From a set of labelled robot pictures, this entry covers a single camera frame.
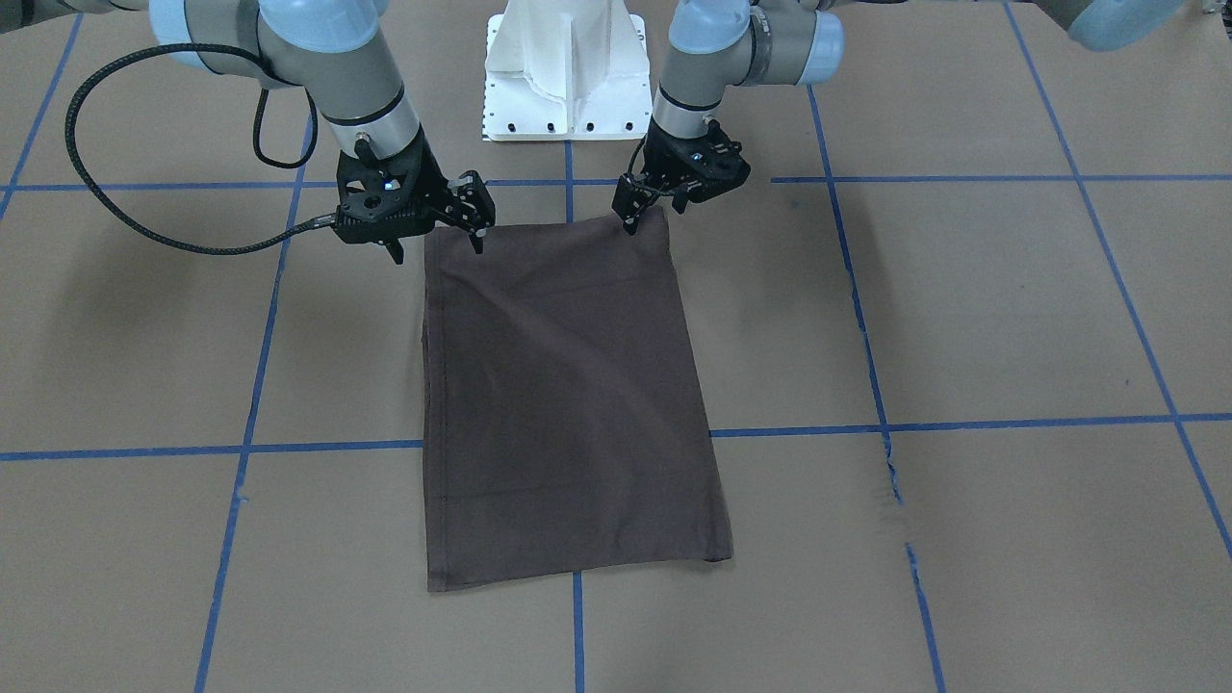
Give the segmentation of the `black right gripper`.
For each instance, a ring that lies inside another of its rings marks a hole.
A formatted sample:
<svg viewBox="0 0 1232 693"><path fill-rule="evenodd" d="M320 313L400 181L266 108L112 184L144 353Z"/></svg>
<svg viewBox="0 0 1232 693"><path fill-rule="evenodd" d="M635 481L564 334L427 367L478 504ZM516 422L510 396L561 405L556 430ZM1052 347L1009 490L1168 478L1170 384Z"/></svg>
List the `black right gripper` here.
<svg viewBox="0 0 1232 693"><path fill-rule="evenodd" d="M389 158L375 157L365 141L355 155L340 153L336 186L339 240L383 245L395 265L405 261L403 238L428 234L440 223L468 233L480 255L487 229L496 224L496 202L478 171L446 178L424 131Z"/></svg>

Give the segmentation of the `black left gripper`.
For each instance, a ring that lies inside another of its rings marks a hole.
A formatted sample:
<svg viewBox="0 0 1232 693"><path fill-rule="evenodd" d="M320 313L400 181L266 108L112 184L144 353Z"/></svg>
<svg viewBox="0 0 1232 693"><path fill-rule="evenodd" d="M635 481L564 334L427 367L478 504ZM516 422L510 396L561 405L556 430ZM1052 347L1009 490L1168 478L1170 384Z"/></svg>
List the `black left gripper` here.
<svg viewBox="0 0 1232 693"><path fill-rule="evenodd" d="M674 211L685 215L689 203L733 192L752 175L742 144L731 141L715 118L703 121L703 134L696 138L678 138L650 121L634 148L639 153L642 170L632 171L634 157L630 157L614 192L614 212L630 236L638 233L641 216L660 199L671 200Z"/></svg>

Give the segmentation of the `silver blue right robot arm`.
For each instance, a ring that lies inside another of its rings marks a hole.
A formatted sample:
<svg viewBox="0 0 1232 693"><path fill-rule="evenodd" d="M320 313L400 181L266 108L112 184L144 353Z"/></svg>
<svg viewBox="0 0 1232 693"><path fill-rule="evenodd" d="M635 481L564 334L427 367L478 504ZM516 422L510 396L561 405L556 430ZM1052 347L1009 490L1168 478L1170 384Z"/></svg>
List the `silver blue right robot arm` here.
<svg viewBox="0 0 1232 693"><path fill-rule="evenodd" d="M384 1L5 1L2 31L11 35L71 14L148 14L158 43L100 67L76 89L64 120L67 158L87 192L148 240L202 255L237 256L330 228L342 243L382 245L400 264L400 242L448 224L463 231L480 253L487 232L496 223L496 203L478 171L448 179L437 166L381 31L387 6ZM200 70L246 76L260 85L254 150L261 146L269 92L301 88L309 106L312 141L325 125L340 148L335 211L292 224L269 240L211 248L159 234L108 199L78 150L79 115L106 78L171 54Z"/></svg>

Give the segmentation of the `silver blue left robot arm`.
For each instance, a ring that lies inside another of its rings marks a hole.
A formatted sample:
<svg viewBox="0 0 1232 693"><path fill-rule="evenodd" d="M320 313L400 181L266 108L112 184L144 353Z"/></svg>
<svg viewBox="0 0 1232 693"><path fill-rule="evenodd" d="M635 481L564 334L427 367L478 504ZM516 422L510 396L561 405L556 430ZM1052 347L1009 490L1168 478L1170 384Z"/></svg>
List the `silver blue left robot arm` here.
<svg viewBox="0 0 1232 693"><path fill-rule="evenodd" d="M668 39L650 125L614 194L630 234L660 200L681 215L752 175L716 117L727 88L824 83L846 35L834 1L680 1Z"/></svg>

